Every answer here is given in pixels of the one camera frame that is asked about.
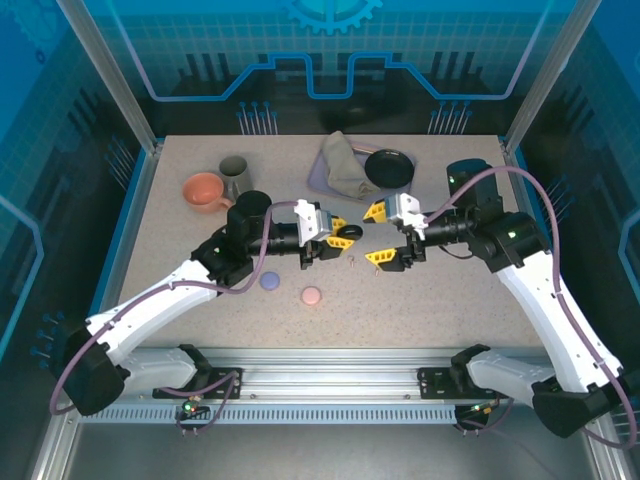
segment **gray cloth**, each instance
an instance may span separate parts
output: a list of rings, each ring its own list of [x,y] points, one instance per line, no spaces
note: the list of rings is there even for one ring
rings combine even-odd
[[[367,179],[364,168],[342,132],[333,132],[325,139],[322,155],[327,163],[327,183],[334,190],[358,199],[380,190]]]

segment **ceramic cup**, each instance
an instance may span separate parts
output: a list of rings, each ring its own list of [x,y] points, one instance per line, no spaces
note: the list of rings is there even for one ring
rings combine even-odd
[[[214,173],[197,173],[182,186],[182,196],[198,213],[214,213],[228,210],[231,200],[224,198],[224,182]]]
[[[227,157],[220,162],[220,173],[227,187],[227,197],[234,202],[245,192],[253,190],[247,161],[239,155]]]

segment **pink disc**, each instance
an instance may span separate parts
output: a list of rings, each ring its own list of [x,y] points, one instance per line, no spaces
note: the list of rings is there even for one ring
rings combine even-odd
[[[322,292],[317,287],[307,287],[302,291],[301,299],[305,305],[316,305],[322,300]]]

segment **gray mug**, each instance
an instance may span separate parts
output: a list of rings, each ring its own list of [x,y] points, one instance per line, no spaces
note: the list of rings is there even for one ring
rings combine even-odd
[[[247,161],[239,155],[227,157],[220,162],[220,173],[224,181],[227,197],[234,202],[244,192],[253,190]]]

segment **purple disc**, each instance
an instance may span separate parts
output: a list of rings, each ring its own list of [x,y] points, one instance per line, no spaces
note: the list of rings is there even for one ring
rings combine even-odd
[[[275,290],[280,286],[280,277],[275,272],[265,272],[260,277],[260,286],[265,290]]]

